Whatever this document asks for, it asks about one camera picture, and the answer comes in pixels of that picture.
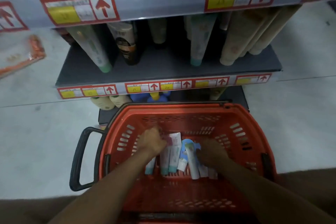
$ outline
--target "person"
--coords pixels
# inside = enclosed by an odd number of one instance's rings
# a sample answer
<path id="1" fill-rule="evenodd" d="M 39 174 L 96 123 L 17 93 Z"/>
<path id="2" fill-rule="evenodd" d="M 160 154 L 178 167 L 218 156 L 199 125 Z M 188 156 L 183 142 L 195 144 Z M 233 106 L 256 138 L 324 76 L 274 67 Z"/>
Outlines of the person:
<path id="1" fill-rule="evenodd" d="M 197 150 L 199 161 L 214 168 L 241 191 L 262 224 L 336 223 L 333 217 L 300 196 L 229 159 L 217 141 L 204 139 L 200 143 L 201 150 Z M 161 139 L 159 128 L 145 130 L 138 141 L 138 150 L 133 156 L 118 165 L 81 196 L 72 200 L 48 223 L 116 223 L 127 193 L 138 175 L 165 146 L 166 141 Z"/>

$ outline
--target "shopping basket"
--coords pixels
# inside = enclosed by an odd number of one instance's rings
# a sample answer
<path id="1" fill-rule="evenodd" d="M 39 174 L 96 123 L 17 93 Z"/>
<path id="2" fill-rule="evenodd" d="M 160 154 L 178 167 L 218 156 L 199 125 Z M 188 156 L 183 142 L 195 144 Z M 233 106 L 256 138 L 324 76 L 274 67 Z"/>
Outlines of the shopping basket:
<path id="1" fill-rule="evenodd" d="M 145 129 L 159 125 L 165 133 L 180 132 L 182 139 L 200 142 L 217 140 L 238 164 L 273 180 L 275 161 L 268 142 L 253 117 L 239 104 L 231 103 L 141 103 L 126 104 L 106 129 L 86 128 L 73 160 L 70 187 L 77 191 L 90 187 L 137 150 L 137 140 Z M 79 183 L 80 166 L 91 132 L 102 134 L 95 161 L 94 181 Z M 161 176 L 159 158 L 153 175 L 143 171 L 130 191 L 124 211 L 130 212 L 212 212 L 248 213 L 245 197 L 227 180 L 192 180 L 189 170 Z"/>

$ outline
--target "floor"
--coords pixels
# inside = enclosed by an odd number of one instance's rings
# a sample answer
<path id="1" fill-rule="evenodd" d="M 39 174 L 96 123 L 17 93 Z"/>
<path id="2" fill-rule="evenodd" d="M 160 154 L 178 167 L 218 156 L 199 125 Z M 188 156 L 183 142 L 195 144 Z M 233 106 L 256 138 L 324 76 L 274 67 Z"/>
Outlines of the floor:
<path id="1" fill-rule="evenodd" d="M 0 198 L 74 194 L 73 154 L 82 130 L 97 124 L 89 99 L 62 100 L 54 84 L 69 49 L 38 30 L 48 57 L 0 80 Z M 283 64 L 278 82 L 244 87 L 251 114 L 273 150 L 278 173 L 336 167 L 336 14 L 311 3 L 272 42 Z M 81 182 L 92 180 L 99 136 L 90 137 Z"/>

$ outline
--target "human hand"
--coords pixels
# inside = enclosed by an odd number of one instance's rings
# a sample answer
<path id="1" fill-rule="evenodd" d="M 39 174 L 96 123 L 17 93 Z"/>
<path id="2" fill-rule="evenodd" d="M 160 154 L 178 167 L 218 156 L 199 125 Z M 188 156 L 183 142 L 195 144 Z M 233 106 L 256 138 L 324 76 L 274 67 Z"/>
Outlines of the human hand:
<path id="1" fill-rule="evenodd" d="M 149 159 L 159 155 L 167 145 L 167 141 L 161 139 L 159 129 L 159 127 L 146 129 L 138 140 L 138 151 L 146 151 Z"/>
<path id="2" fill-rule="evenodd" d="M 218 163 L 229 156 L 222 145 L 214 139 L 200 141 L 201 150 L 196 150 L 198 160 L 205 166 L 216 168 Z"/>

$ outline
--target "basket handle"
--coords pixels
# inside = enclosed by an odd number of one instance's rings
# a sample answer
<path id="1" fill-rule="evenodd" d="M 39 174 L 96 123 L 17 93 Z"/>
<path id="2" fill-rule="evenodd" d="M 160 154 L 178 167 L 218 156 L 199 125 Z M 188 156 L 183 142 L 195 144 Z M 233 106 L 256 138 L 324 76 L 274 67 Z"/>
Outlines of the basket handle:
<path id="1" fill-rule="evenodd" d="M 83 130 L 77 147 L 75 154 L 73 156 L 73 161 L 72 161 L 72 167 L 71 167 L 71 173 L 70 173 L 70 188 L 72 191 L 79 191 L 82 189 L 87 189 L 90 188 L 95 182 L 97 182 L 95 179 L 93 182 L 87 183 L 87 184 L 80 184 L 79 182 L 79 176 L 81 173 L 81 167 L 82 167 L 82 160 L 83 160 L 83 155 L 84 155 L 84 150 L 86 147 L 87 140 L 89 139 L 89 136 L 92 132 L 97 132 L 100 134 L 104 134 L 105 131 L 98 129 L 98 128 L 93 128 L 93 127 L 87 127 L 86 129 Z"/>

